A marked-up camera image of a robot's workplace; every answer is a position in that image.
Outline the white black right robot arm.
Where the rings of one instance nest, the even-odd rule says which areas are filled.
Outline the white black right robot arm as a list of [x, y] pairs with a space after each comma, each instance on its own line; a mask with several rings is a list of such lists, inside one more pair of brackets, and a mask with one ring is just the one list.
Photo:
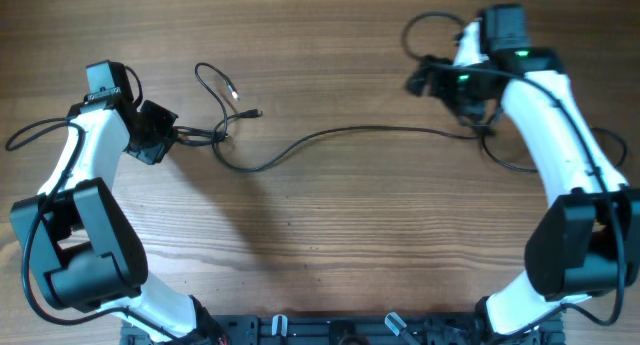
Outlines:
[[462, 22], [452, 59], [418, 58], [407, 90], [439, 99], [485, 138], [500, 116], [518, 129], [548, 209], [529, 238], [524, 271], [484, 298], [482, 340], [521, 341], [565, 310], [612, 294], [606, 325], [621, 314], [639, 273], [639, 193], [599, 147], [577, 107], [557, 53], [532, 45], [517, 4], [482, 9]]

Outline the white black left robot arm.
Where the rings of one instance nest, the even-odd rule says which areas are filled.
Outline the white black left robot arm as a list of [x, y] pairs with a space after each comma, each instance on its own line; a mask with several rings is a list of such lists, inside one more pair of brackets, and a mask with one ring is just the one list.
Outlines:
[[111, 192], [122, 154], [148, 165], [162, 161], [175, 142], [177, 116], [134, 95], [133, 72], [122, 63], [98, 62], [86, 74], [84, 100], [39, 123], [45, 133], [69, 131], [54, 172], [10, 212], [26, 300], [56, 325], [112, 314], [154, 342], [207, 341], [215, 324], [192, 297], [149, 272], [141, 240]]

